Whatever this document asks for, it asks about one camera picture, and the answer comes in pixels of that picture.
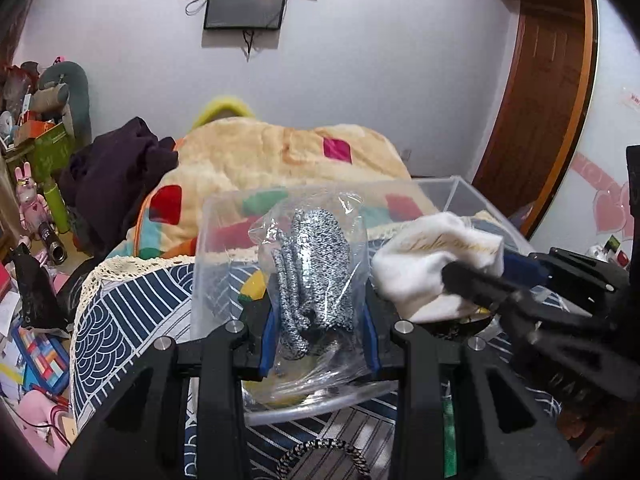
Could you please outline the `small wall monitor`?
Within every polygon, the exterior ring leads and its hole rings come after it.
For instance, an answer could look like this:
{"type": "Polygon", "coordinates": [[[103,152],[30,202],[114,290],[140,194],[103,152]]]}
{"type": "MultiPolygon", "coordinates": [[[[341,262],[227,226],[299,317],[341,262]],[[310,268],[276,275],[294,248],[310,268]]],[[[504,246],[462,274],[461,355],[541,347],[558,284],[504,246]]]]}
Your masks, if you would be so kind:
{"type": "Polygon", "coordinates": [[[278,30],[286,0],[207,0],[205,30],[278,30]]]}

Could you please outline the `white cloth pouch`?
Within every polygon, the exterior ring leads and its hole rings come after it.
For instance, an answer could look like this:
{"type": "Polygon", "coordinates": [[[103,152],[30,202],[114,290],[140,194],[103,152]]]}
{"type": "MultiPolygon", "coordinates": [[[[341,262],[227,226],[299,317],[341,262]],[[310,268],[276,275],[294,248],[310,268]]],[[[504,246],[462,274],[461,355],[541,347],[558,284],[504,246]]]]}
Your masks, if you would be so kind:
{"type": "Polygon", "coordinates": [[[493,276],[503,274],[500,235],[474,229],[451,212],[408,222],[373,256],[372,281],[399,315],[416,324],[478,320],[484,308],[446,292],[442,269],[461,261],[493,276]]]}

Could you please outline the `brown wooden door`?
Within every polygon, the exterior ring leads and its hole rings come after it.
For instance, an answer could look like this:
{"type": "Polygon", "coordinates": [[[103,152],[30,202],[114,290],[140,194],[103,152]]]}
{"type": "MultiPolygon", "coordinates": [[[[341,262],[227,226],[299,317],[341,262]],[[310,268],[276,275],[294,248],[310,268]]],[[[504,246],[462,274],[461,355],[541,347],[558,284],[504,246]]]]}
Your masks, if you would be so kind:
{"type": "Polygon", "coordinates": [[[598,52],[597,0],[514,0],[518,30],[506,90],[474,186],[532,236],[586,119],[598,52]]]}

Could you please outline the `pink rabbit toy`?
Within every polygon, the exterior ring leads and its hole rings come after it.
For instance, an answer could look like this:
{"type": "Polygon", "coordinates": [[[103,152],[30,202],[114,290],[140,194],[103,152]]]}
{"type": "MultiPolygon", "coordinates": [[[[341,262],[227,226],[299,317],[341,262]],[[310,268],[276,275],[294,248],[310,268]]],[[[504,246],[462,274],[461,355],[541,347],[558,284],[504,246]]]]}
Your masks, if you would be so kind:
{"type": "Polygon", "coordinates": [[[38,192],[38,186],[32,177],[29,162],[14,169],[16,187],[15,195],[18,203],[18,214],[22,228],[29,236],[42,240],[41,227],[50,228],[52,216],[44,197],[38,192]]]}

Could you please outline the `yellow plush pillow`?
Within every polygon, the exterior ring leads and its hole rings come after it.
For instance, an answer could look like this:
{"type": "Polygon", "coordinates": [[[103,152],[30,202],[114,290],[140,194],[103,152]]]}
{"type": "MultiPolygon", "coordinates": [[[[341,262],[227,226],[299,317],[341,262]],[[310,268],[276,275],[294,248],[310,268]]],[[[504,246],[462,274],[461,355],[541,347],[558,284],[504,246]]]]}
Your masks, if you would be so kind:
{"type": "Polygon", "coordinates": [[[250,107],[236,96],[217,96],[209,101],[195,118],[192,130],[222,118],[246,117],[254,118],[250,107]]]}

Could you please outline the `green knit glove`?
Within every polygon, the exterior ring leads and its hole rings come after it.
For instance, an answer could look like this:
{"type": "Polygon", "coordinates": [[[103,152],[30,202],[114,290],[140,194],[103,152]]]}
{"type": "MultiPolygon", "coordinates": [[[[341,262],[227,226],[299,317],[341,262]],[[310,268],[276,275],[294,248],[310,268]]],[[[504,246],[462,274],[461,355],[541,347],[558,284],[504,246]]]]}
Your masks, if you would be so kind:
{"type": "Polygon", "coordinates": [[[444,415],[444,478],[457,474],[456,428],[454,428],[454,404],[450,382],[442,383],[442,414],[444,415]]]}

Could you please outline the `grey plush toy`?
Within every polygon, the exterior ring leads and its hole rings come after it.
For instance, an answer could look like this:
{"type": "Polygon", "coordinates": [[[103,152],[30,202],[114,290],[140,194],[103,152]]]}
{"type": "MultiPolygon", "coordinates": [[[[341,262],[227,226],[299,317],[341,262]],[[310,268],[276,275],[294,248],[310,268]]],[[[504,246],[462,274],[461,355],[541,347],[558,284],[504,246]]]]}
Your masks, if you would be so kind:
{"type": "Polygon", "coordinates": [[[58,116],[78,148],[92,142],[88,78],[75,62],[48,67],[38,80],[29,110],[41,117],[58,116]]]}

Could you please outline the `beige patchwork fleece blanket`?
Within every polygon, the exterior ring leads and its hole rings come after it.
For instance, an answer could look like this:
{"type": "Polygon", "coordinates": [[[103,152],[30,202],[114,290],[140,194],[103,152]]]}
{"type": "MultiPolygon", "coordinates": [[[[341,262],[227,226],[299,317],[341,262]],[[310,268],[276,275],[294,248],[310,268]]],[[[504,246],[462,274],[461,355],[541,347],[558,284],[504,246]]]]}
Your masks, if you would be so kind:
{"type": "Polygon", "coordinates": [[[177,167],[145,193],[137,220],[113,255],[192,254],[203,204],[214,194],[410,177],[390,140],[357,125],[298,130],[224,118],[192,130],[176,153],[177,167]]]}

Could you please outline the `blue white patterned bedspread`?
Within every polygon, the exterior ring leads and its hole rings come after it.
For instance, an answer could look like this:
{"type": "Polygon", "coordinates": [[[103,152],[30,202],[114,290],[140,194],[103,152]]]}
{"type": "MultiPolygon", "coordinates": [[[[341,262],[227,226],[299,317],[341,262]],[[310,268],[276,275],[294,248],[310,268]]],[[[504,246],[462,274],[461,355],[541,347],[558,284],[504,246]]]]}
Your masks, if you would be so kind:
{"type": "MultiPolygon", "coordinates": [[[[189,260],[156,264],[144,273],[111,266],[92,274],[95,290],[78,308],[70,346],[70,400],[77,427],[86,426],[134,359],[156,338],[188,340],[193,277],[194,264],[189,260]]],[[[246,440],[252,474],[257,479],[276,478],[277,462],[288,450],[329,438],[358,448],[372,478],[384,479],[392,454],[396,405],[397,394],[390,392],[333,413],[250,427],[246,440]]]]}

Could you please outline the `green cardboard box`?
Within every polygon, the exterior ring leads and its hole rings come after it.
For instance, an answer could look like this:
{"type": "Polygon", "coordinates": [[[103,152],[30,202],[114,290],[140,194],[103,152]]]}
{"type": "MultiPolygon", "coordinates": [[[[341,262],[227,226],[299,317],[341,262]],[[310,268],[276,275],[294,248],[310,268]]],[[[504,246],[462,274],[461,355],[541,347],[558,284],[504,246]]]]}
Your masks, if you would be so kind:
{"type": "Polygon", "coordinates": [[[15,179],[15,168],[23,167],[24,162],[29,162],[32,178],[38,184],[43,184],[55,171],[67,166],[73,151],[75,139],[60,122],[38,138],[23,142],[6,160],[6,164],[11,178],[15,179]]]}

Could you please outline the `bagged grey knit gloves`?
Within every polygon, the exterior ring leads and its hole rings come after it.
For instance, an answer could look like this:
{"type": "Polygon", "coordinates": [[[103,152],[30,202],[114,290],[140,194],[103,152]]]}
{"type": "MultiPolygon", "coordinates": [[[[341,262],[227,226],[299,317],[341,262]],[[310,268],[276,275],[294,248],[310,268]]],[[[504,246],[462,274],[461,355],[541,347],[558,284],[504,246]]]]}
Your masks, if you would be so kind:
{"type": "Polygon", "coordinates": [[[367,374],[362,326],[369,278],[363,199],[312,188],[272,206],[250,228],[277,315],[264,400],[281,401],[367,374]]]}

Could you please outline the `clear plastic storage bin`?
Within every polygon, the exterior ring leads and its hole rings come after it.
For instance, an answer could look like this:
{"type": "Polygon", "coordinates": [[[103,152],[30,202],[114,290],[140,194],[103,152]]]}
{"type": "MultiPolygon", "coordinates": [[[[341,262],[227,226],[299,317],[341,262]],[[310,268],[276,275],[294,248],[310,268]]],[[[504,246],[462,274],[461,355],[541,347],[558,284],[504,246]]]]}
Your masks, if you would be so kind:
{"type": "MultiPolygon", "coordinates": [[[[304,205],[332,211],[358,259],[372,258],[405,223],[442,211],[501,236],[511,252],[527,255],[533,250],[516,227],[460,177],[332,182],[213,195],[204,203],[195,246],[191,338],[203,338],[240,317],[250,300],[243,285],[256,271],[271,269],[260,258],[268,228],[262,218],[279,206],[277,219],[286,223],[293,210],[304,205]]],[[[262,426],[338,411],[396,387],[371,380],[362,354],[338,342],[299,361],[277,358],[265,379],[243,382],[242,391],[247,425],[262,426]]]]}

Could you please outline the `dark purple clothing pile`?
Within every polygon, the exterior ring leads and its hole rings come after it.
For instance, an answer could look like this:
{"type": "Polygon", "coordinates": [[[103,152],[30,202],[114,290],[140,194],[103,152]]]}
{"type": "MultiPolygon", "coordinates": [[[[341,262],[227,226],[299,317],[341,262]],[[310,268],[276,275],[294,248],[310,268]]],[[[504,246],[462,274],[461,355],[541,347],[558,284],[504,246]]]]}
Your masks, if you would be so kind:
{"type": "Polygon", "coordinates": [[[70,156],[58,188],[83,250],[103,257],[124,240],[146,196],[177,168],[175,146],[135,117],[70,156]]]}

